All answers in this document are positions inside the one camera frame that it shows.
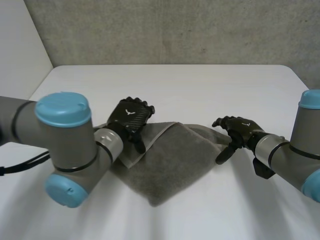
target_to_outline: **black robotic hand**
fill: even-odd
[[[253,150],[251,142],[256,134],[264,133],[263,129],[254,121],[242,117],[225,116],[218,118],[212,127],[220,126],[227,130],[231,137],[231,142],[215,159],[218,165],[225,163],[235,153],[237,149],[248,148]]]
[[[127,97],[115,107],[105,128],[115,131],[122,141],[132,142],[137,152],[143,154],[146,152],[146,147],[140,132],[154,113],[155,107],[148,106],[146,101]]]

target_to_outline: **black cable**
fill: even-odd
[[[38,156],[35,156],[28,161],[22,162],[20,164],[10,166],[10,167],[0,167],[0,176],[3,176],[5,174],[14,174],[14,173],[19,173],[28,169],[31,169],[39,164],[44,163],[50,159],[50,155],[48,151],[45,151]]]

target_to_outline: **wall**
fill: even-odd
[[[23,0],[0,0],[0,96],[28,99],[52,70]]]
[[[318,0],[25,0],[54,66],[279,64],[320,88]]]

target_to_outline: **white wall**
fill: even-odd
[[[23,0],[0,0],[0,96],[28,99],[52,70]]]

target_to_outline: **gray concrete wall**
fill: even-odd
[[[319,0],[24,0],[53,65],[280,64],[320,88]]]

